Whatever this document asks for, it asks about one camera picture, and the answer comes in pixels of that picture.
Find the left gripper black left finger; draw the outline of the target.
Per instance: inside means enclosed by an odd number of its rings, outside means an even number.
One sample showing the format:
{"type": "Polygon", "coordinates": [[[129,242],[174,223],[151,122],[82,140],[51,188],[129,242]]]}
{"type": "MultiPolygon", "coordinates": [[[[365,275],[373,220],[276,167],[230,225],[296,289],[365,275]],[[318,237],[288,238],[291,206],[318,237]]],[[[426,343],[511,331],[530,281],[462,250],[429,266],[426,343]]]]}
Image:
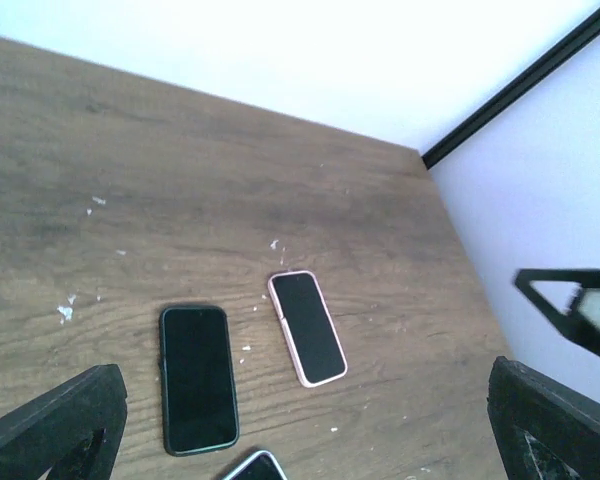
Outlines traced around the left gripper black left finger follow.
{"type": "Polygon", "coordinates": [[[116,364],[96,365],[0,418],[0,479],[108,479],[127,391],[116,364]]]}

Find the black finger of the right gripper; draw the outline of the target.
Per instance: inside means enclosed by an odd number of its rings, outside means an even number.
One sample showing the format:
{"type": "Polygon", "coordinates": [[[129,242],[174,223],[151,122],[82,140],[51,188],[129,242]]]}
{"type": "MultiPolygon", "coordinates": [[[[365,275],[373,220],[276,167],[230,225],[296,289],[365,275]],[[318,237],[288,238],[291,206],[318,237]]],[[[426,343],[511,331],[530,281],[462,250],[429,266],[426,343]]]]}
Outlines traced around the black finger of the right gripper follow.
{"type": "Polygon", "coordinates": [[[600,357],[600,269],[521,269],[514,285],[562,337],[600,357]],[[562,311],[537,290],[540,282],[578,288],[562,311]]]}

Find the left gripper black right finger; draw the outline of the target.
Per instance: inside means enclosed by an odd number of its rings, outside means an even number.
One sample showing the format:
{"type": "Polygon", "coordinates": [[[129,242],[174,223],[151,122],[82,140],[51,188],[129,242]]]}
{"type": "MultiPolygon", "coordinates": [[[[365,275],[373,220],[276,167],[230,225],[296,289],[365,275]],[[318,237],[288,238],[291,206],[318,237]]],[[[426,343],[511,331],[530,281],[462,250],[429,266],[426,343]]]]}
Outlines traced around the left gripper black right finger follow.
{"type": "Polygon", "coordinates": [[[600,479],[600,404],[499,356],[487,412],[509,479],[600,479]]]}

